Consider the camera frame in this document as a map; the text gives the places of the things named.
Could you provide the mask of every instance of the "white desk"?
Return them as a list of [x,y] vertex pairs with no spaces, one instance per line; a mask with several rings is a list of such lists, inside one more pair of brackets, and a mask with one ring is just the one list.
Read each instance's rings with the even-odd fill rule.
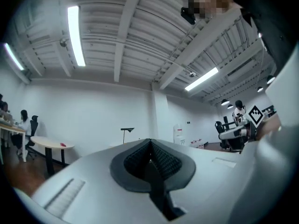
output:
[[[0,134],[1,134],[1,129],[8,130],[8,131],[11,131],[11,132],[20,133],[23,136],[23,139],[22,139],[22,157],[23,157],[23,161],[26,162],[26,156],[25,156],[25,134],[26,134],[26,131],[23,130],[23,129],[20,129],[18,127],[15,127],[15,126],[7,126],[7,125],[4,125],[4,124],[0,124]],[[1,164],[3,164],[1,149],[0,149],[0,159],[1,159]]]
[[61,150],[61,162],[62,162],[63,166],[65,166],[64,150],[74,147],[74,145],[70,145],[70,144],[65,144],[65,147],[61,146],[59,142],[52,141],[46,137],[33,136],[30,139],[35,144],[38,144],[45,148],[47,172],[48,172],[49,176],[52,176],[55,174],[54,167],[53,167],[53,159],[52,159],[52,149],[60,149]]

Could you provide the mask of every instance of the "ceiling light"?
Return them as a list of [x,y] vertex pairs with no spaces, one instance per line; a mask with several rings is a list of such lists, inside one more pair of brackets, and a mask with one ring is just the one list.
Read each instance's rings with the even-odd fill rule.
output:
[[275,80],[275,77],[272,76],[272,75],[269,75],[269,76],[267,77],[267,84],[271,84],[271,83],[273,82],[273,80]]
[[263,90],[263,87],[258,87],[257,92],[261,92]]
[[221,101],[222,106],[227,105],[228,103],[229,103],[229,101],[227,99],[224,99],[223,101]]
[[80,30],[79,30],[79,7],[73,6],[67,8],[67,19],[69,23],[69,32],[71,37],[71,46],[78,66],[85,66],[82,52]]
[[9,45],[7,43],[5,43],[4,47],[5,47],[5,50],[7,51],[7,53],[9,54],[10,58],[12,58],[12,60],[14,61],[14,63],[17,65],[17,67],[20,70],[24,70],[24,68],[22,67],[22,65],[19,63],[19,61],[15,57],[13,51],[10,49]]
[[190,91],[194,87],[198,86],[199,84],[203,83],[204,81],[208,80],[210,77],[218,73],[218,69],[215,67],[214,69],[210,70],[208,73],[203,75],[201,78],[194,81],[191,85],[187,86],[185,90]]

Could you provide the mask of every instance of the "ceiling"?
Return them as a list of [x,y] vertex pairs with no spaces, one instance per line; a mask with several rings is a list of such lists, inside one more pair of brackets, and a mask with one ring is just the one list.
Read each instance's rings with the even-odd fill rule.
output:
[[[23,74],[32,80],[157,82],[166,92],[213,105],[264,85],[275,64],[266,52],[263,56],[256,30],[240,11],[192,26],[180,16],[183,2],[26,0],[7,28],[6,42],[25,67]],[[73,5],[80,6],[85,67],[77,66],[69,41],[67,7]],[[61,39],[67,41],[65,48]],[[219,70],[215,77],[192,92],[184,91],[214,67]],[[196,77],[189,77],[191,71]]]

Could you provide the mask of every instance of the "black table leg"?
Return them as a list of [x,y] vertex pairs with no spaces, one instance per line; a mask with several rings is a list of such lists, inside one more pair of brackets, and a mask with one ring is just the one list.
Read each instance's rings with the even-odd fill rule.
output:
[[65,167],[65,161],[64,161],[64,149],[61,149],[61,162],[62,162],[62,166]]
[[46,164],[47,164],[48,175],[52,176],[55,174],[54,167],[53,167],[53,160],[52,160],[52,149],[46,147],[45,153],[46,153]]

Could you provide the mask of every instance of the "black office chair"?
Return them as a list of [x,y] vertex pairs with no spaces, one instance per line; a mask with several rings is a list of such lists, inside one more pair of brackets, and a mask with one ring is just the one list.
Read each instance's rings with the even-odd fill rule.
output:
[[31,135],[26,135],[26,137],[29,138],[29,142],[28,144],[26,144],[25,148],[28,150],[28,155],[34,160],[34,157],[32,156],[32,154],[36,157],[36,151],[31,148],[32,146],[35,145],[34,142],[31,141],[30,137],[34,136],[36,133],[36,129],[38,127],[38,122],[37,122],[37,117],[36,115],[32,116],[32,120],[30,121],[31,124]]
[[[223,125],[220,121],[216,121],[215,127],[218,133],[225,132]],[[241,138],[221,140],[220,147],[223,149],[229,148],[230,152],[241,152],[244,148],[244,143],[242,142]]]

